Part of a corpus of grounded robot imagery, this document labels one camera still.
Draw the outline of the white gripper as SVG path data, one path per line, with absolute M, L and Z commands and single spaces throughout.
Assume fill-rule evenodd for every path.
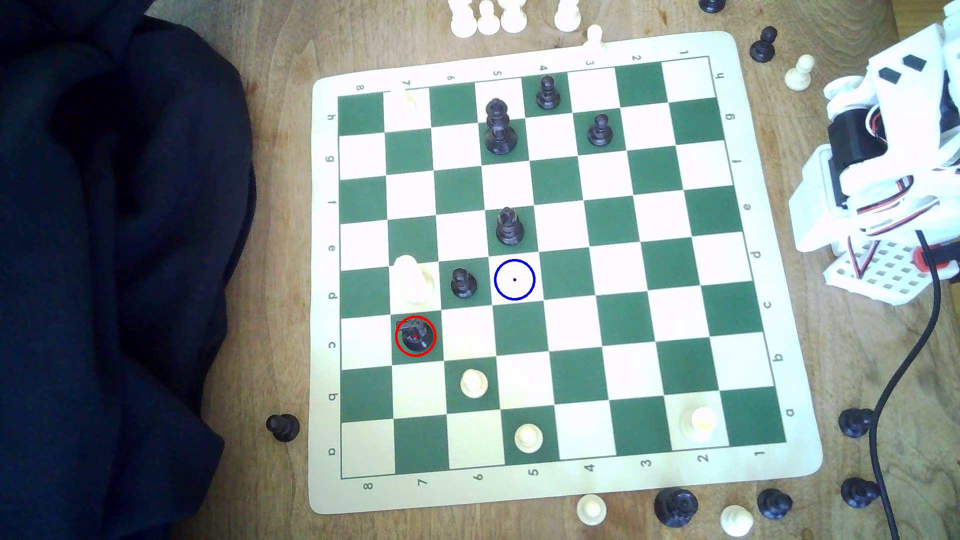
M 869 59 L 887 141 L 880 162 L 951 162 L 957 154 L 958 136 L 942 139 L 944 37 L 932 24 Z

